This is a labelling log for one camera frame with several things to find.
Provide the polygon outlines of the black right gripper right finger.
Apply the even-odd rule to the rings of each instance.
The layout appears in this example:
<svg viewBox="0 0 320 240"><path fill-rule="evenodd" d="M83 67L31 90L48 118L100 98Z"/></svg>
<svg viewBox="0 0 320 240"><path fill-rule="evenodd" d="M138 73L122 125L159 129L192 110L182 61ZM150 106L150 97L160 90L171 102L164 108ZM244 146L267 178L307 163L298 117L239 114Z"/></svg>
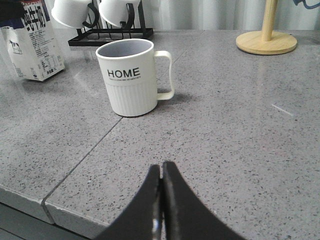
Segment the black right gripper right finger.
<svg viewBox="0 0 320 240"><path fill-rule="evenodd" d="M243 240L200 201L177 165L162 165L165 235L168 240Z"/></svg>

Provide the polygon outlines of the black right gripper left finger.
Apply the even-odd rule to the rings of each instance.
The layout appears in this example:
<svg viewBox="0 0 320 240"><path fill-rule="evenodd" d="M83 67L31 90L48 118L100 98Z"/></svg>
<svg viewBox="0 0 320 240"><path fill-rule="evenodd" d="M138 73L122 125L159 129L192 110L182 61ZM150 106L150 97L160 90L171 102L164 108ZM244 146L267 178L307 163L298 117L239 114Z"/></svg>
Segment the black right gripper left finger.
<svg viewBox="0 0 320 240"><path fill-rule="evenodd" d="M160 239L160 166L152 165L124 211L96 240Z"/></svg>

